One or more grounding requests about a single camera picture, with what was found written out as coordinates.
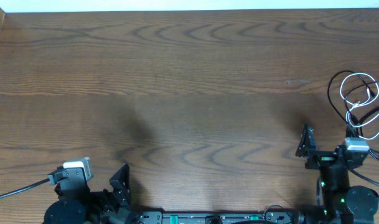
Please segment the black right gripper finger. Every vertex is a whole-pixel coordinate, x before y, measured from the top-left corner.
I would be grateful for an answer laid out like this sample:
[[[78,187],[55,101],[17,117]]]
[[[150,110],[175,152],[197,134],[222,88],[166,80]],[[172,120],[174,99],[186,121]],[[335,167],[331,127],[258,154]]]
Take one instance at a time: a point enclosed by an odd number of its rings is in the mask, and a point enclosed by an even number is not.
[[[350,124],[348,124],[346,127],[346,137],[347,138],[358,138],[359,137],[358,128],[355,128],[355,127],[351,126]]]
[[[295,155],[297,157],[308,157],[311,151],[315,151],[317,148],[316,142],[314,139],[314,129],[306,123],[304,125],[301,140],[297,147]]]

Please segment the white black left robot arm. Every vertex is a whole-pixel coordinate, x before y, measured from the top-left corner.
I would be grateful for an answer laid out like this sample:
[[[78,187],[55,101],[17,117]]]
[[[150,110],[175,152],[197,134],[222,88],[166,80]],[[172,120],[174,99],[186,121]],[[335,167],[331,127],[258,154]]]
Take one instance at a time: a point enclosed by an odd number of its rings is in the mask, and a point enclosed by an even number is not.
[[[44,223],[139,223],[138,213],[131,208],[128,164],[109,180],[111,192],[92,192],[82,167],[58,167],[49,179],[58,201],[46,210]]]

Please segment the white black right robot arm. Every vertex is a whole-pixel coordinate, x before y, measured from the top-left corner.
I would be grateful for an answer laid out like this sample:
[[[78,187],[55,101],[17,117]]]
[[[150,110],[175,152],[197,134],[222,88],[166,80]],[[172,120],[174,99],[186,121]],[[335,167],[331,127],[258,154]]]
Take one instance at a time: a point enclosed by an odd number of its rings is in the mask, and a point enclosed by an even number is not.
[[[296,150],[306,158],[305,168],[318,170],[317,204],[305,205],[295,213],[294,223],[374,223],[379,195],[368,187],[351,186],[349,172],[363,165],[370,149],[366,140],[351,128],[334,151],[320,151],[314,130],[305,124]]]

